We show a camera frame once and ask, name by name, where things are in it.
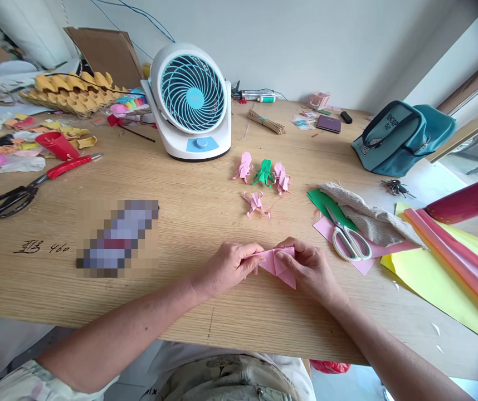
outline teal backpack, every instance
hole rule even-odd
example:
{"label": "teal backpack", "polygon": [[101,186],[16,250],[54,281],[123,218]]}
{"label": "teal backpack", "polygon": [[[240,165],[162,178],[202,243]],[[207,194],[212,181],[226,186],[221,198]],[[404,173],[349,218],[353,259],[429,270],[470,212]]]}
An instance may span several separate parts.
{"label": "teal backpack", "polygon": [[392,101],[352,142],[363,167],[376,174],[403,177],[434,153],[456,130],[456,120],[429,105]]}

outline green origami grasshopper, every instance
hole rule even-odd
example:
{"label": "green origami grasshopper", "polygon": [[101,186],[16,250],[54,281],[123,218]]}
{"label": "green origami grasshopper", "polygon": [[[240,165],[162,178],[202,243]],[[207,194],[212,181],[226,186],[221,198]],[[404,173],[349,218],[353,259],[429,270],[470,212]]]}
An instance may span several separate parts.
{"label": "green origami grasshopper", "polygon": [[265,159],[264,161],[261,162],[261,170],[257,169],[257,163],[256,163],[256,171],[257,171],[257,174],[254,176],[254,179],[252,180],[252,185],[255,185],[259,181],[261,181],[263,182],[263,184],[271,188],[271,186],[267,184],[267,180],[268,179],[271,180],[273,184],[276,182],[276,180],[274,179],[274,173],[271,171],[270,160]]}

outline hand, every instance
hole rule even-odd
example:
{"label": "hand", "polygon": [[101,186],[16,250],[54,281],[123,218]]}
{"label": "hand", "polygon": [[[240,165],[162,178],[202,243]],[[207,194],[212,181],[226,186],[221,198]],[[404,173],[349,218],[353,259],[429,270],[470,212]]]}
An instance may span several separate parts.
{"label": "hand", "polygon": [[253,253],[263,252],[264,249],[255,242],[240,244],[225,242],[207,263],[191,276],[191,284],[197,295],[206,299],[215,297],[228,291],[246,279],[249,273],[255,270],[265,259],[261,256],[252,256]]}
{"label": "hand", "polygon": [[284,252],[277,252],[276,257],[292,270],[305,290],[314,294],[327,308],[346,307],[349,297],[336,282],[322,250],[293,237],[280,242],[276,248],[292,246],[295,247],[296,260]]}

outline notebook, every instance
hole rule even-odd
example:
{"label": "notebook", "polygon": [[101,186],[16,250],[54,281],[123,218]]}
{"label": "notebook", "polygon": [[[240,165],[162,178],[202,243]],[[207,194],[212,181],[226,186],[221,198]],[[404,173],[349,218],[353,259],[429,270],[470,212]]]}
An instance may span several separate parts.
{"label": "notebook", "polygon": [[317,128],[339,134],[341,132],[341,120],[321,115],[317,121]]}

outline red thermos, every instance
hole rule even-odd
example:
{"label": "red thermos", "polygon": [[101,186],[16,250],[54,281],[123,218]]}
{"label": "red thermos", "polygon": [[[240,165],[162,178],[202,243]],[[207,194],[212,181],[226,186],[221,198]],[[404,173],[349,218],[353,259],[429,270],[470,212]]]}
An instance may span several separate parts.
{"label": "red thermos", "polygon": [[445,224],[460,223],[478,216],[478,182],[432,202],[425,211]]}

